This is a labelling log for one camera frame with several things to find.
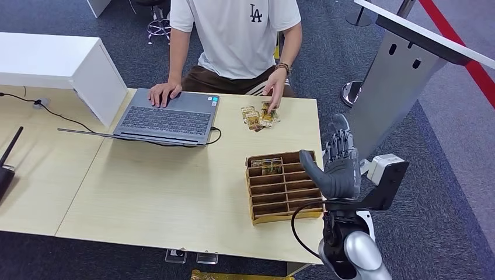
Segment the person's left hand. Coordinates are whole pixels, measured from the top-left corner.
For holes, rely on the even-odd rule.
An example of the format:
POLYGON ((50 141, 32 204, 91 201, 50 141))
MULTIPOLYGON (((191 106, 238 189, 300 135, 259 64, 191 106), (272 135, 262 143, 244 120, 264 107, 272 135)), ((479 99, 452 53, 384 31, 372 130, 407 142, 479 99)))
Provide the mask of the person's left hand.
POLYGON ((262 95, 267 96, 271 92, 270 105, 267 110, 271 113, 276 110, 283 97, 285 80, 287 78, 287 69, 283 66, 278 67, 268 78, 267 83, 262 91, 262 95))

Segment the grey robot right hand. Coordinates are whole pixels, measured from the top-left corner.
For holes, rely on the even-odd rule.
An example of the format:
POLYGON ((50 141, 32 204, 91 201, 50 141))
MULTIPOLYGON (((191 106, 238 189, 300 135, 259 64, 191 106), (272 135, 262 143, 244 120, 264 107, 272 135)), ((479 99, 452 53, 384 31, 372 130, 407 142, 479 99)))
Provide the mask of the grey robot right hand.
POLYGON ((331 135, 325 143, 324 169, 318 167, 308 150, 299 151, 306 174, 326 199, 355 200, 360 192, 361 173, 358 150, 344 114, 332 116, 331 135))

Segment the person's right hand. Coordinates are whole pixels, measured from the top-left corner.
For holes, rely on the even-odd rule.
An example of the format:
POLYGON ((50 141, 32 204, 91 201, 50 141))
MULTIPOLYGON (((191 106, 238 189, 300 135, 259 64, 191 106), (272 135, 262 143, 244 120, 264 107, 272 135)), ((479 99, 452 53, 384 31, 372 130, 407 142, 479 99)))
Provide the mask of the person's right hand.
POLYGON ((165 108, 169 99, 174 99, 182 91, 180 82, 159 83, 151 87, 148 93, 148 100, 154 107, 165 108))

